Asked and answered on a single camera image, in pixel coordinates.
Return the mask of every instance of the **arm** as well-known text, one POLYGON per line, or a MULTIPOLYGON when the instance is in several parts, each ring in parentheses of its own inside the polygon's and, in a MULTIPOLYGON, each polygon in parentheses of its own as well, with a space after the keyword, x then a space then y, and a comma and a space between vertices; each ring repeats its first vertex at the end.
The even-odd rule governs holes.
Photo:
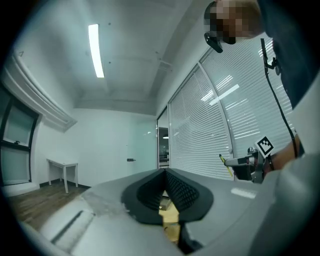
POLYGON ((264 31, 257 0, 217 0, 210 12, 220 37, 253 38, 264 31))
MULTIPOLYGON (((297 153, 299 155, 300 139, 298 135, 294 137, 294 140, 297 148, 297 153)), ((295 150, 292 141, 284 149, 271 156, 271 160, 275 170, 281 170, 286 165, 286 163, 293 159, 295 159, 295 150)), ((265 161, 263 170, 265 174, 272 171, 268 160, 265 161)))

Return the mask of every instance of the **doorway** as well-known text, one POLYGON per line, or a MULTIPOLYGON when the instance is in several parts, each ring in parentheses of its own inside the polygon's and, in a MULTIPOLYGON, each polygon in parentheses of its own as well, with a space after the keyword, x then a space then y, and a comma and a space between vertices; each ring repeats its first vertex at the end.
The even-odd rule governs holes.
POLYGON ((0 185, 31 182, 31 146, 38 114, 0 86, 0 185))
POLYGON ((157 119, 158 130, 158 167, 170 167, 170 148, 169 148, 169 118, 168 110, 161 113, 157 119))

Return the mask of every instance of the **yellow pencil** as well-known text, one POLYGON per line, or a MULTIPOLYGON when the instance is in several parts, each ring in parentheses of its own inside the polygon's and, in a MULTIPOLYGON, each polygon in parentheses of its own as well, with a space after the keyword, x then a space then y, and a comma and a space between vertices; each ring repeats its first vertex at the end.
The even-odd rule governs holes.
MULTIPOLYGON (((225 164, 225 161, 226 161, 226 160, 223 158, 223 156, 222 156, 221 154, 219 154, 219 157, 220 157, 222 163, 225 164)), ((228 170, 228 172, 230 173, 230 175, 231 175, 231 177, 232 177, 232 176, 233 176, 233 175, 232 175, 232 172, 230 171, 230 169, 229 169, 228 166, 226 166, 226 169, 228 170)))

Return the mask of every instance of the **table leg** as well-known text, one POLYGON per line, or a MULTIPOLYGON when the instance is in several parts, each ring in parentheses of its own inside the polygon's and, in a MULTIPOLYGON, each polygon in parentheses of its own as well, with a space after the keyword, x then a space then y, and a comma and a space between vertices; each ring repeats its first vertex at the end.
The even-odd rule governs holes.
POLYGON ((75 165, 74 169, 74 179, 75 179, 75 186, 78 187, 78 164, 75 165))
POLYGON ((68 183, 67 183, 67 168, 64 166, 63 167, 63 179, 64 179, 64 187, 65 187, 65 192, 68 194, 68 183))
POLYGON ((48 170, 48 181, 49 181, 49 185, 51 186, 51 179, 50 179, 50 162, 47 160, 47 170, 48 170))

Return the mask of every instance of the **door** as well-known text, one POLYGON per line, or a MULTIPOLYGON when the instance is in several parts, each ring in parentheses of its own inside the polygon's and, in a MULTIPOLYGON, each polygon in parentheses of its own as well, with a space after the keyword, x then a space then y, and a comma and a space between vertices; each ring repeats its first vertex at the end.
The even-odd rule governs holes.
POLYGON ((148 115, 134 115, 129 130, 128 175, 156 169, 158 166, 156 119, 148 115))
POLYGON ((38 114, 3 88, 0 88, 0 94, 1 185, 28 183, 31 181, 30 153, 38 114))

